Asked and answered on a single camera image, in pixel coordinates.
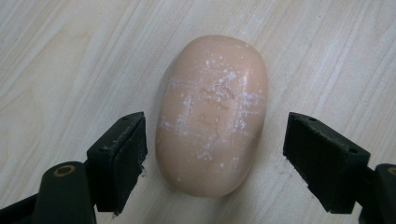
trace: soap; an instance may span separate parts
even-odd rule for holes
[[[190,42],[170,68],[155,155],[163,178],[198,197],[220,197],[248,175],[267,100],[260,53],[222,35]]]

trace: bar of soap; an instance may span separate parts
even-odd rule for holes
[[[221,35],[190,42],[170,70],[156,160],[174,188],[220,197],[241,185],[262,135],[267,75],[260,53]]]

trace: wooden table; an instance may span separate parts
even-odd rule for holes
[[[282,156],[290,111],[322,120],[396,163],[396,1],[1,1],[0,206],[86,150],[119,117],[147,117],[147,176],[99,223],[357,223],[327,214]],[[233,194],[171,189],[155,162],[163,75],[201,35],[244,40],[264,58],[269,101],[252,170]]]

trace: wooden surface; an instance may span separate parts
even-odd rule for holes
[[[193,198],[155,163],[163,75],[201,35],[256,48],[269,74],[264,134],[233,194]],[[86,150],[119,117],[145,111],[147,176],[99,223],[358,223],[327,214],[282,156],[290,111],[322,120],[396,163],[396,1],[1,1],[0,207]]]

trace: oval soap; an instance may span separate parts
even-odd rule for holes
[[[199,37],[170,70],[156,132],[164,179],[200,197],[245,179],[262,135],[267,75],[260,53],[221,35]]]

